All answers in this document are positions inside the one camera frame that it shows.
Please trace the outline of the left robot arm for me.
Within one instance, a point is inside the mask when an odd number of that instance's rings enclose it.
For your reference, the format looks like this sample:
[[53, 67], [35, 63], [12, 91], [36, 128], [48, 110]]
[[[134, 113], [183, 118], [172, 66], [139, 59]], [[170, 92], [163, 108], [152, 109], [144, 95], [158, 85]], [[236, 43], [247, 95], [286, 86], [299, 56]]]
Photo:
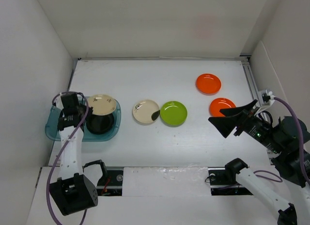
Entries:
[[60, 165], [59, 174], [55, 182], [47, 183], [47, 196], [52, 197], [63, 216], [98, 205], [97, 189], [84, 175], [81, 161], [84, 124], [91, 114], [88, 103], [79, 101], [82, 95], [63, 92], [53, 99], [53, 104], [61, 110], [57, 132], [62, 147], [55, 160]]

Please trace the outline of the green plate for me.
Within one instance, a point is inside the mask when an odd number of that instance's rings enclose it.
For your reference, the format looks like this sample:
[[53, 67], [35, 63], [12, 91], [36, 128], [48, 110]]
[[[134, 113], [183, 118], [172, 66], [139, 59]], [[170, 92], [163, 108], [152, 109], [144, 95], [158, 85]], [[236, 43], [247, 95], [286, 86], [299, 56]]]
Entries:
[[168, 101], [160, 108], [160, 117], [169, 126], [180, 126], [187, 119], [187, 109], [179, 101]]

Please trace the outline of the beige plate with black patch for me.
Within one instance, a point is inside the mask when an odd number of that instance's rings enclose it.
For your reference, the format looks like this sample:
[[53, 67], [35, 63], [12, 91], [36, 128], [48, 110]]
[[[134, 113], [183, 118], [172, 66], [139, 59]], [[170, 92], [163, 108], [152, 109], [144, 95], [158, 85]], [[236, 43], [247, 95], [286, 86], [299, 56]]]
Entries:
[[132, 109], [134, 119], [142, 125], [149, 125], [159, 117], [159, 105], [150, 99], [137, 102]]

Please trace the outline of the beige plate with flowers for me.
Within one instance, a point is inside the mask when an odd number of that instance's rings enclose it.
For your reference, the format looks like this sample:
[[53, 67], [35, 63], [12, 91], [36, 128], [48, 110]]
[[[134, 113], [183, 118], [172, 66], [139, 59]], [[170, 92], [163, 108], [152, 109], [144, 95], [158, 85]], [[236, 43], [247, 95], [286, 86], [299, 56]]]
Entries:
[[89, 106], [93, 108], [93, 114], [98, 116], [111, 114], [117, 108], [116, 100], [108, 95], [93, 95], [87, 101]]

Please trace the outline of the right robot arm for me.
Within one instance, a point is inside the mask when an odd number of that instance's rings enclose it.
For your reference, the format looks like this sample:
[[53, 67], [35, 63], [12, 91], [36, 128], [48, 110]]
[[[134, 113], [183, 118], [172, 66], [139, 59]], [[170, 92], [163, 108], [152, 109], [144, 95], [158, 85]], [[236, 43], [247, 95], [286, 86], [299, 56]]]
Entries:
[[279, 225], [307, 225], [310, 222], [310, 154], [304, 145], [310, 140], [306, 125], [287, 105], [289, 115], [276, 125], [261, 118], [264, 110], [256, 101], [222, 109], [209, 122], [223, 137], [247, 134], [275, 154], [273, 171], [253, 170], [240, 158], [223, 167], [211, 167], [206, 183], [212, 195], [245, 195], [257, 198]]

